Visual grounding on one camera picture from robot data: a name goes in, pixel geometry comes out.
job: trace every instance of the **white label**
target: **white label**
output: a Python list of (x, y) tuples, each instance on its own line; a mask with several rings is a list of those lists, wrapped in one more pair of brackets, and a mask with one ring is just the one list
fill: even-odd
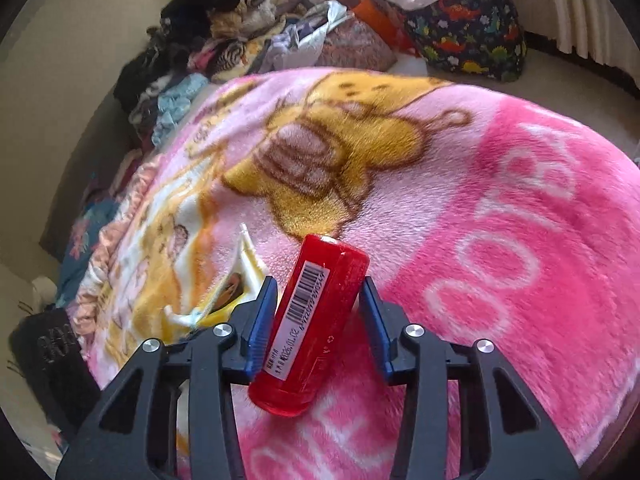
[(288, 377), (328, 276), (329, 269), (305, 262), (267, 354), (264, 371), (268, 374), (283, 381)]

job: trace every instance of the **red container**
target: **red container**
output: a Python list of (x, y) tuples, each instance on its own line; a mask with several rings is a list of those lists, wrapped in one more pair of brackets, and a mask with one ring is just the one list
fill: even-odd
[(369, 267), (359, 249), (307, 235), (276, 311), (262, 370), (249, 398), (274, 415), (296, 416), (316, 396)]

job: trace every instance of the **light blue ruffled fabric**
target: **light blue ruffled fabric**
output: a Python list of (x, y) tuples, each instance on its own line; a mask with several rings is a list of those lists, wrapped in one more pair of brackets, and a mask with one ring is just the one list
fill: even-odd
[(158, 119), (151, 135), (154, 146), (161, 146), (165, 142), (191, 108), (191, 102), (207, 84), (209, 79), (202, 74), (191, 74), (158, 96)]

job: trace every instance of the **pink blanket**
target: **pink blanket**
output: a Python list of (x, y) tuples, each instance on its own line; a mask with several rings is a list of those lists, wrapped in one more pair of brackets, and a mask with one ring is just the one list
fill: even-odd
[[(370, 254), (382, 298), (413, 322), (497, 342), (579, 463), (636, 381), (640, 173), (582, 124), (473, 86), (298, 70), (220, 89), (159, 164), (79, 291), (101, 386), (143, 339), (184, 334), (164, 306), (199, 305), (240, 222), (281, 288), (301, 238), (329, 234)], [(347, 330), (305, 415), (235, 389), (248, 478), (388, 478), (403, 392), (376, 374), (357, 318)]]

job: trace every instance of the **dark patterned bag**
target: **dark patterned bag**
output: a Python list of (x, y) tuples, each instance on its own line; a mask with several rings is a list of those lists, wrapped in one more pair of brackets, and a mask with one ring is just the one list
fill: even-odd
[(527, 46), (513, 0), (438, 0), (406, 12), (405, 29), (431, 66), (519, 78)]

